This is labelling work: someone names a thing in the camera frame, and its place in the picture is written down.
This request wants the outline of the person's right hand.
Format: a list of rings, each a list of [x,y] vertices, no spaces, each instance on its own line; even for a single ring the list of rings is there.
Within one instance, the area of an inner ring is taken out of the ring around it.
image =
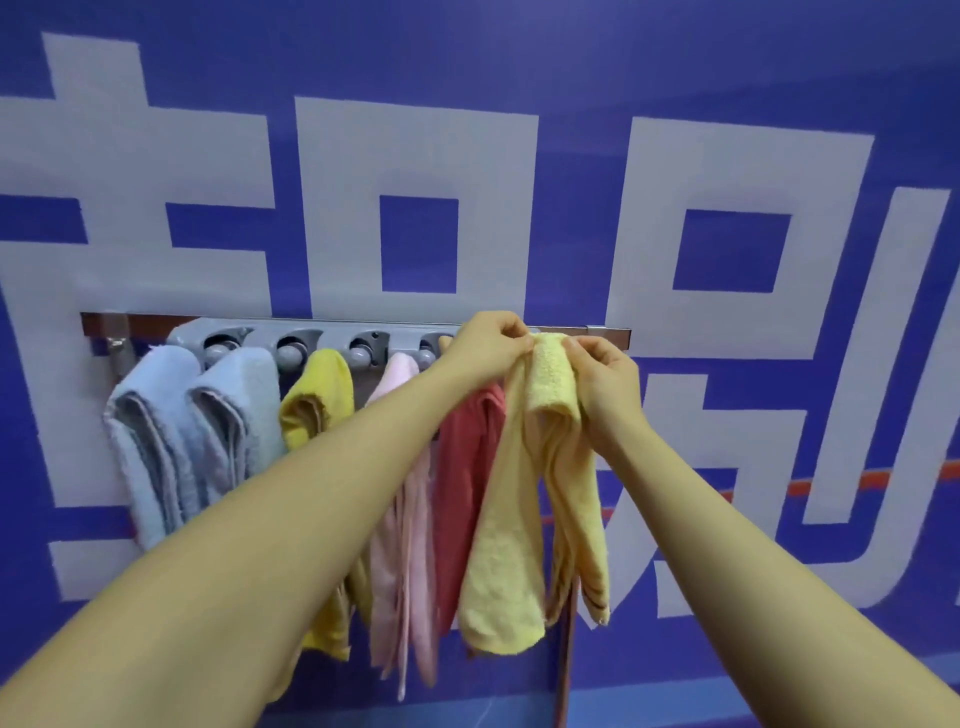
[[[594,374],[577,393],[584,429],[599,454],[620,444],[624,433],[645,422],[642,413],[640,370],[636,362],[608,339],[587,335],[579,339],[594,358]]]

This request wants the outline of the person's left hand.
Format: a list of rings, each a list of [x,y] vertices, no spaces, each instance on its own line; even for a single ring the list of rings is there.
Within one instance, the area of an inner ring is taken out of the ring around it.
[[[478,312],[454,336],[439,339],[438,376],[451,393],[463,396],[507,374],[498,370],[501,336],[534,334],[518,314],[497,310]]]

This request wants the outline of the pale yellow towel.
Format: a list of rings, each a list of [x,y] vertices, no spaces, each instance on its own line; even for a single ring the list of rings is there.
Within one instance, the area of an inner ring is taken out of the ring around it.
[[[486,484],[457,622],[477,652],[514,656],[555,625],[580,585],[595,625],[611,616],[595,452],[566,334],[534,334],[505,380],[506,420]]]

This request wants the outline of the person's left forearm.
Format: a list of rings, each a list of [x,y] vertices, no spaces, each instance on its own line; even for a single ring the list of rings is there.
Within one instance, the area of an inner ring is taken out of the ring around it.
[[[0,688],[0,728],[253,728],[417,455],[485,379],[442,360],[163,540]]]

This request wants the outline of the person's right forearm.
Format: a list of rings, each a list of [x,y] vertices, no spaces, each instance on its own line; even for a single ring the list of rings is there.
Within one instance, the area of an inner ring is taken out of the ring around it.
[[[590,415],[589,428],[765,728],[960,728],[960,695],[738,512],[641,412]]]

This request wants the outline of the coral red towel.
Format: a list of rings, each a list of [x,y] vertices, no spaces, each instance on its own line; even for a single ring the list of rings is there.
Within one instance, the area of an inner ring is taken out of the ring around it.
[[[487,484],[506,420],[498,382],[468,395],[438,431],[431,496],[436,632],[446,636],[457,614]]]

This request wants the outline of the grey clip holder rack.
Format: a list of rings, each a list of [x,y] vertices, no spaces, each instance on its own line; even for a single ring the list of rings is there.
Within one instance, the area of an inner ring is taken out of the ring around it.
[[[379,372],[395,354],[423,371],[440,356],[441,338],[459,330],[456,323],[200,317],[174,326],[164,343],[185,348],[205,368],[247,347],[266,350],[281,375],[299,373],[320,350],[337,351],[353,372]]]

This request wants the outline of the bright yellow towel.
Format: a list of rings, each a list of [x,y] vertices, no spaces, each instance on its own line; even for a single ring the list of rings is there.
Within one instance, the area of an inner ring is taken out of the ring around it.
[[[354,382],[342,355],[331,348],[309,355],[305,367],[287,394],[279,424],[289,452],[316,436],[337,427],[354,414]],[[279,700],[287,691],[296,665],[305,650],[317,650],[346,662],[351,657],[351,627],[355,615],[369,627],[373,610],[369,549],[364,547],[342,583],[324,602],[301,645],[278,676],[268,701]]]

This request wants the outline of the pink towel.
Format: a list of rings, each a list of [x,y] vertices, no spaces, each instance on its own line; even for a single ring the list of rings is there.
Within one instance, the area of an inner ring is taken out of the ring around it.
[[[384,680],[396,674],[398,702],[406,697],[411,657],[427,686],[437,679],[431,450],[427,443],[417,455],[374,529],[368,550],[370,663]]]

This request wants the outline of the light blue towel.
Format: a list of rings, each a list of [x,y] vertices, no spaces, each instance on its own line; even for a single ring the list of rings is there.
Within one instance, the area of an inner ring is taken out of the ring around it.
[[[286,454],[275,359],[263,347],[241,346],[186,389],[198,426],[198,470],[211,504]]]
[[[187,399],[201,374],[187,348],[151,348],[113,388],[103,418],[148,552],[210,503],[199,473],[200,430]]]

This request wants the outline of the brown wooden stick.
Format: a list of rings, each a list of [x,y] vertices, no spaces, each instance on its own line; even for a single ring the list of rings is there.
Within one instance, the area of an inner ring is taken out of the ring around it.
[[[551,728],[567,728],[568,726],[573,640],[575,627],[577,624],[579,596],[580,580],[578,577],[575,577],[571,582],[570,592],[558,622],[560,640],[557,661],[557,682]]]

